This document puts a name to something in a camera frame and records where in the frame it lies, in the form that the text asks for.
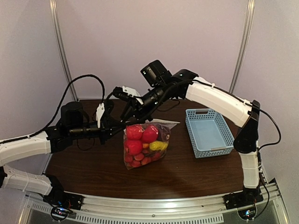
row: blue basket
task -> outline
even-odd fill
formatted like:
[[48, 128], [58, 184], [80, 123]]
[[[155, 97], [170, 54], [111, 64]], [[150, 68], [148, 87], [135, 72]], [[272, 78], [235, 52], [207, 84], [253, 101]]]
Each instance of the blue basket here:
[[230, 154], [234, 137], [223, 116], [212, 109], [186, 110], [186, 125], [196, 158]]

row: zip tie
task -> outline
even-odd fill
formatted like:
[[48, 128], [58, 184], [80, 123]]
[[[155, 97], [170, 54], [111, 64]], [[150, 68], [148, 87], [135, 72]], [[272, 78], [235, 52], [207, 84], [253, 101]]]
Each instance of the zip tie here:
[[25, 190], [26, 190], [26, 188], [27, 188], [27, 186], [28, 186], [28, 184], [29, 184], [29, 176], [28, 176], [28, 173], [27, 172], [25, 172], [26, 173], [26, 176], [27, 176], [27, 183], [26, 183], [26, 185], [25, 185], [25, 187], [24, 187], [24, 189], [23, 189], [23, 192], [25, 192]]

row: brown wooden table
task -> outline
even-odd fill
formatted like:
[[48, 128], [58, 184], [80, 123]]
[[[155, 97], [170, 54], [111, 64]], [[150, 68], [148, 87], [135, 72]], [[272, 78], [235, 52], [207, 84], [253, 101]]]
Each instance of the brown wooden table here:
[[[83, 100], [84, 109], [92, 114], [97, 100]], [[166, 102], [166, 109], [176, 102]], [[114, 117], [124, 103], [115, 100]], [[95, 141], [89, 151], [81, 151], [76, 143], [54, 154], [47, 174], [55, 175], [66, 191], [94, 196], [170, 199], [208, 196], [242, 190], [241, 159], [233, 150], [230, 155], [196, 159], [185, 125], [185, 110], [203, 106], [187, 100], [169, 112], [155, 112], [153, 117], [180, 121], [172, 129], [167, 154], [159, 161], [127, 170], [123, 162], [123, 133], [118, 133], [105, 145]], [[237, 127], [229, 120], [233, 133]], [[91, 146], [92, 140], [80, 140], [81, 148]]]

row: robotic arm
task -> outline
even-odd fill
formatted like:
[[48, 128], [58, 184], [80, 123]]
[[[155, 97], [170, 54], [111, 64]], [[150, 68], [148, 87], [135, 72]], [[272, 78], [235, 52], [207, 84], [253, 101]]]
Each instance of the robotic arm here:
[[[61, 107], [61, 119], [55, 126], [47, 127], [32, 137], [0, 141], [0, 187], [39, 193], [53, 205], [63, 206], [70, 200], [72, 209], [80, 209], [82, 197], [65, 193], [56, 177], [28, 174], [6, 164], [32, 155], [60, 152], [78, 139], [100, 138], [101, 144], [104, 144], [127, 125], [151, 120], [151, 114], [166, 100], [186, 98], [214, 109], [242, 129], [234, 141], [234, 147], [242, 160], [244, 189], [240, 194], [224, 196], [227, 208], [236, 207], [237, 203], [240, 206], [240, 201], [241, 206], [261, 201], [261, 160], [257, 147], [260, 104], [237, 98], [188, 70], [172, 75], [158, 60], [142, 69], [141, 73], [152, 89], [140, 96], [128, 87], [116, 87], [107, 97], [105, 105], [99, 105], [97, 121], [89, 121], [80, 102], [70, 102]], [[110, 116], [114, 107], [109, 100], [112, 95], [127, 102], [121, 121]]]

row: tabletop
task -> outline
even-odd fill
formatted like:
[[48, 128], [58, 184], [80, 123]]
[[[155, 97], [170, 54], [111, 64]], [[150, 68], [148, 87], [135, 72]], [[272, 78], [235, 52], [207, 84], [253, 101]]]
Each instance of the tabletop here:
[[[84, 110], [92, 115], [98, 100], [82, 100]], [[114, 100], [112, 116], [117, 118], [125, 103]], [[164, 103], [167, 109], [176, 104]], [[153, 118], [179, 121], [171, 130], [171, 138], [164, 158], [143, 167], [127, 170], [123, 161], [123, 132], [105, 145], [98, 139], [88, 151], [76, 142], [52, 156], [46, 173], [55, 175], [66, 191], [105, 197], [131, 199], [173, 199], [209, 196], [242, 190], [241, 159], [233, 150], [229, 155], [196, 159], [185, 124], [185, 110], [204, 108], [197, 103], [180, 100], [168, 112], [153, 114]], [[227, 120], [235, 136], [237, 126]], [[93, 140], [79, 140], [80, 148], [93, 145]]]

